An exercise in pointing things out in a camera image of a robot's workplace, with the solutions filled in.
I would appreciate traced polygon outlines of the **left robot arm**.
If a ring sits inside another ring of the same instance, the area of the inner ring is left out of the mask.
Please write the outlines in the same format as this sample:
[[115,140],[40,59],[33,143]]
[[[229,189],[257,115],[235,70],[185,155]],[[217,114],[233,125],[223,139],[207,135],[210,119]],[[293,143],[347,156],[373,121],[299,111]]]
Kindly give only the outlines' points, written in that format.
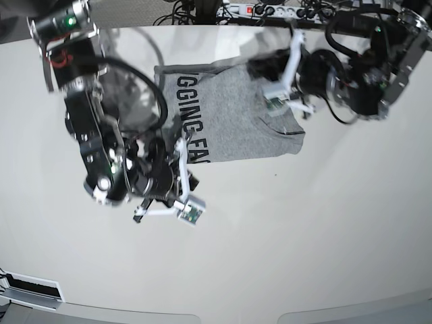
[[[370,46],[362,53],[337,42],[333,34],[344,22],[362,18],[369,26]],[[337,11],[325,27],[330,49],[305,53],[295,85],[302,96],[314,96],[346,107],[353,115],[337,121],[352,125],[360,119],[382,120],[408,86],[409,77],[431,50],[431,2],[402,1],[400,10],[361,5]]]

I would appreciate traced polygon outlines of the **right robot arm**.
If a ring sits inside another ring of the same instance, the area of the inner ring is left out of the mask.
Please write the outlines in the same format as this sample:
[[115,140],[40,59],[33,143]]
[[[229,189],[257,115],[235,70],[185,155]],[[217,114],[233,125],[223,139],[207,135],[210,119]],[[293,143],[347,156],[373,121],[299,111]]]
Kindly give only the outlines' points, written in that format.
[[[102,205],[135,196],[144,204],[158,201],[189,211],[186,139],[167,148],[162,129],[168,105],[162,91],[136,68],[106,54],[90,3],[25,1],[22,10],[43,61],[47,88],[64,95],[65,124],[80,147],[87,193]],[[105,110],[100,78],[108,68],[130,73],[153,93],[159,114],[144,130],[121,129],[119,118]]]

